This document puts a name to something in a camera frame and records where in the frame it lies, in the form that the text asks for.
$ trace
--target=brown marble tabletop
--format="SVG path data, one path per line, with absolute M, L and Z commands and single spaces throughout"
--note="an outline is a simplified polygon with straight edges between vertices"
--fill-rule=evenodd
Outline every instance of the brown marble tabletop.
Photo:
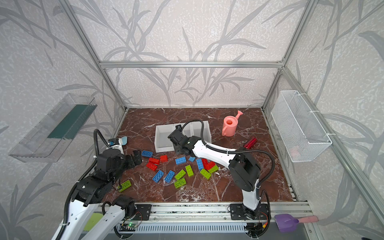
M 236 134 L 232 137 L 221 135 L 223 119 L 226 116 L 237 114 L 237 110 L 244 114 L 239 118 Z M 158 170 L 164 172 L 164 177 L 155 183 L 152 178 L 156 172 L 146 167 L 148 158 L 143 157 L 143 163 L 133 169 L 124 172 L 121 182 L 130 180 L 132 186 L 119 193 L 112 190 L 105 200 L 113 201 L 118 195 L 124 194 L 134 198 L 137 202 L 241 202 L 243 200 L 241 189 L 238 188 L 230 175 L 230 171 L 219 165 L 219 175 L 212 174 L 207 180 L 197 168 L 196 161 L 176 165 L 175 159 L 184 155 L 175 155 L 175 152 L 155 152 L 154 139 L 156 125 L 187 122 L 192 119 L 207 120 L 212 135 L 212 143 L 228 147 L 238 148 L 246 143 L 251 137 L 258 139 L 252 149 L 269 151 L 276 159 L 276 167 L 272 176 L 262 183 L 261 190 L 268 192 L 271 201 L 293 201 L 283 170 L 277 158 L 275 148 L 263 114 L 260 108 L 156 108 L 156 109 L 130 109 L 121 126 L 118 137 L 127 136 L 128 144 L 123 147 L 125 154 L 132 154 L 133 150 L 152 151 L 153 157 L 160 158 L 168 155 L 168 162 L 158 165 Z M 253 153 L 261 167 L 261 176 L 265 176 L 270 170 L 270 159 L 260 153 Z M 194 176 L 185 180 L 187 185 L 175 189 L 175 178 L 170 183 L 164 181 L 169 170 L 176 174 L 191 165 Z

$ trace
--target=pink shovel handle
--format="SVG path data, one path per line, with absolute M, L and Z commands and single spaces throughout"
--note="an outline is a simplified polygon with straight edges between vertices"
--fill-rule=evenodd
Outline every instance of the pink shovel handle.
M 317 222 L 319 219 L 316 216 L 302 217 L 298 219 L 299 222 Z
M 225 133 L 224 133 L 224 132 L 225 132 L 226 129 L 227 129 L 227 126 L 223 127 L 223 131 L 221 131 L 221 135 L 222 135 L 222 136 L 225 136 Z

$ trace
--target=toy shovel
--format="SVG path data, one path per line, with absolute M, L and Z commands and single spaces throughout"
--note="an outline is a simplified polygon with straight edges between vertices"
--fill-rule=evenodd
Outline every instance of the toy shovel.
M 275 220 L 280 232 L 293 232 L 299 223 L 317 222 L 319 219 L 316 216 L 294 218 L 290 214 L 279 214 Z

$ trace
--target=white divided tray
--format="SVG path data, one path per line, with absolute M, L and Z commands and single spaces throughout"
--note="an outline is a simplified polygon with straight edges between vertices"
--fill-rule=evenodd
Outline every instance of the white divided tray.
M 204 131 L 203 137 L 206 142 L 212 143 L 211 131 L 209 129 L 208 121 L 204 122 Z M 157 125 L 155 132 L 155 150 L 156 152 L 170 152 L 175 151 L 173 149 L 172 142 L 168 139 L 168 136 L 176 129 L 176 126 L 181 124 L 183 126 L 185 123 L 173 123 L 167 125 Z M 200 122 L 191 122 L 185 126 L 183 134 L 187 137 L 191 136 L 200 136 L 201 133 L 201 123 Z

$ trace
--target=patterned wallpaper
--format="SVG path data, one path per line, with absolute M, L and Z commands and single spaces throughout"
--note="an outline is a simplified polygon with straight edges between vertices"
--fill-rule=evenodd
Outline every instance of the patterned wallpaper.
M 103 61 L 278 61 L 306 5 L 306 0 L 70 2 Z M 260 107 L 275 72 L 109 69 L 132 107 Z
M 384 1 L 326 3 L 316 6 L 288 67 L 384 197 Z M 281 80 L 275 97 L 290 89 Z M 278 145 L 285 149 L 281 141 Z M 384 239 L 331 149 L 307 163 L 293 164 L 283 155 L 300 199 L 310 202 L 326 239 Z
M 92 131 L 110 137 L 123 114 L 56 1 L 0 1 L 0 239 L 50 239 L 65 198 L 91 164 Z M 67 93 L 97 108 L 56 163 L 8 156 Z

